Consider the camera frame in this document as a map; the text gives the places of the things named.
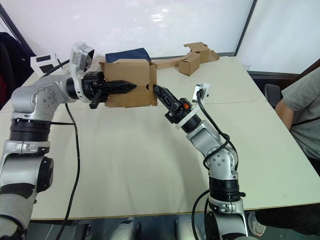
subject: shoe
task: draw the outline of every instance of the shoe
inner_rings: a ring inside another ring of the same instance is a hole
[[[248,226],[250,232],[257,237],[261,237],[267,228],[265,225],[262,225],[258,222],[256,219],[256,213],[254,211],[249,213]]]

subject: whiteboard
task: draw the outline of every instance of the whiteboard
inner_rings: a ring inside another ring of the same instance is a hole
[[[319,0],[259,0],[237,56],[249,71],[300,74],[320,58]]]
[[[82,40],[96,53],[145,48],[151,57],[184,55],[204,42],[235,52],[252,0],[1,0],[37,55],[70,57]]]

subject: person's arm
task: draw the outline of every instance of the person's arm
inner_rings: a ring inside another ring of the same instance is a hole
[[[295,112],[285,104],[283,99],[275,106],[275,112],[278,114],[286,128],[290,129]]]

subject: floor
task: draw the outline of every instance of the floor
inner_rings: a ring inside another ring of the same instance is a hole
[[[160,215],[136,217],[141,222],[142,233],[141,240],[174,240],[174,220],[177,215]],[[109,218],[109,219],[91,219],[81,220],[72,226],[64,229],[61,240],[81,239],[81,224],[91,224],[90,235],[85,240],[107,240],[110,238],[112,231],[126,218]],[[205,233],[203,214],[195,215],[195,223],[200,227],[202,234]],[[60,230],[60,225],[31,223],[28,230],[27,239],[35,240],[54,240]],[[260,240],[320,240],[320,236],[307,236],[299,234],[290,229],[280,229],[267,227],[264,235]]]

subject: navy blue cloth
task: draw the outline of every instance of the navy blue cloth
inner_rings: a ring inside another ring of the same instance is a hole
[[[145,59],[145,60],[151,61],[149,54],[144,48],[107,53],[105,55],[105,61],[107,63],[113,63],[118,59]]]

